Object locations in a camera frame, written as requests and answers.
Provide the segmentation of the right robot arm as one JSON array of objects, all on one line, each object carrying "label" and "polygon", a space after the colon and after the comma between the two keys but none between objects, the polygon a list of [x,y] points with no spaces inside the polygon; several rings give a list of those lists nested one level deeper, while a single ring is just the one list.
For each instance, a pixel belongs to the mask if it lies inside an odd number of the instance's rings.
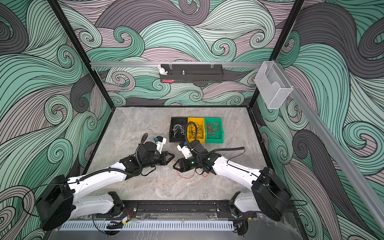
[{"label": "right robot arm", "polygon": [[274,221],[280,221],[287,207],[305,207],[307,201],[293,199],[291,191],[268,167],[252,169],[227,159],[220,153],[223,149],[208,151],[196,134],[180,140],[178,150],[183,158],[177,160],[174,169],[179,173],[200,170],[200,175],[226,177],[249,190],[237,193],[233,199],[235,212],[261,212]]}]

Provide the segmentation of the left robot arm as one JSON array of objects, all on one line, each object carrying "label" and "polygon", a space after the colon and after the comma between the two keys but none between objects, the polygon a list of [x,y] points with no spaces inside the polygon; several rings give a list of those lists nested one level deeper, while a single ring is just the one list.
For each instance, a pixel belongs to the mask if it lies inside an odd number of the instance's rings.
[{"label": "left robot arm", "polygon": [[38,217],[44,231],[51,231],[66,221],[92,214],[108,214],[118,217],[123,212],[123,201],[116,192],[101,196],[91,193],[114,183],[123,182],[137,176],[144,176],[143,169],[166,166],[175,155],[163,151],[166,138],[155,137],[147,141],[144,134],[135,153],[115,164],[93,173],[67,178],[55,177],[36,201]]}]

